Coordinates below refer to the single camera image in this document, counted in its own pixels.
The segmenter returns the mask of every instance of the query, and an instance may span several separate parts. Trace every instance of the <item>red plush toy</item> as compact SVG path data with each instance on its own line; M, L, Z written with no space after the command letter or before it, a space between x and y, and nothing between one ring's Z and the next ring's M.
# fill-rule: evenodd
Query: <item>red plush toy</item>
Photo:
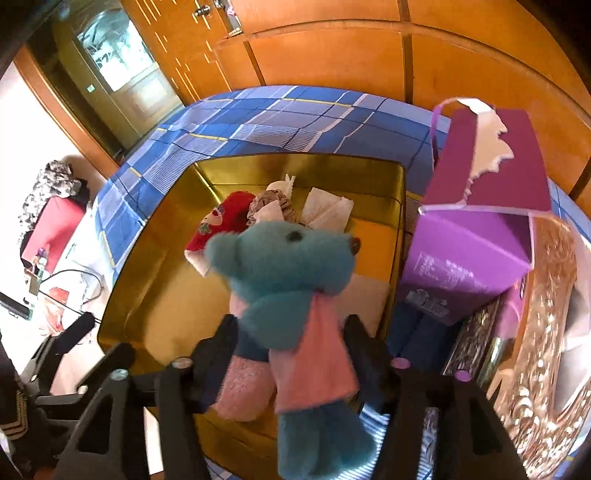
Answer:
M209 264L203 256L207 241L216 233L241 233L247 228L247 214L255 196L248 192L232 192L228 197L205 216L185 247L185 258L203 276L209 271Z

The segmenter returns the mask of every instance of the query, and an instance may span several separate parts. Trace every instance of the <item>window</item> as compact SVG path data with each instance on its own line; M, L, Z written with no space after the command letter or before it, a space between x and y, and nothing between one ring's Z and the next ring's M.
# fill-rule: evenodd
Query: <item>window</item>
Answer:
M154 63L123 9L101 12L78 40L114 92Z

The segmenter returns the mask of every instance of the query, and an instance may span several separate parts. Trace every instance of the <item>purple cardboard box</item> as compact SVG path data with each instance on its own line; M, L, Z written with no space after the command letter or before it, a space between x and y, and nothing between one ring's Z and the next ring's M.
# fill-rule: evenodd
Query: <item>purple cardboard box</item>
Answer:
M480 116L468 109L453 115L398 284L398 300L448 325L532 269L530 215L550 211L544 163L527 114L500 109L496 115L506 133L495 133L493 142L506 143L514 158L471 180Z

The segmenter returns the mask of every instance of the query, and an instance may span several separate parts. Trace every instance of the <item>pink scarf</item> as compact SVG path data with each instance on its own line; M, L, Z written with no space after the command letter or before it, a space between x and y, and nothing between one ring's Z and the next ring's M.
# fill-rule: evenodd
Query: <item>pink scarf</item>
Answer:
M343 342L334 299L315 293L298 347L270 350L275 412L307 410L353 396L359 384Z

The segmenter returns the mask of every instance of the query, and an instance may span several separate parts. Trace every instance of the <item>camouflage fabric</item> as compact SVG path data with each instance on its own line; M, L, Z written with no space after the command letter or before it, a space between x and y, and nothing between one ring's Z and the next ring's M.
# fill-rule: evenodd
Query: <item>camouflage fabric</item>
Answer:
M33 191L22 204L22 214L18 220L21 227L18 243L23 236L33 230L39 214L47 201L52 197L67 198L80 191L80 180L73 176L72 168L60 160L52 160L39 172Z

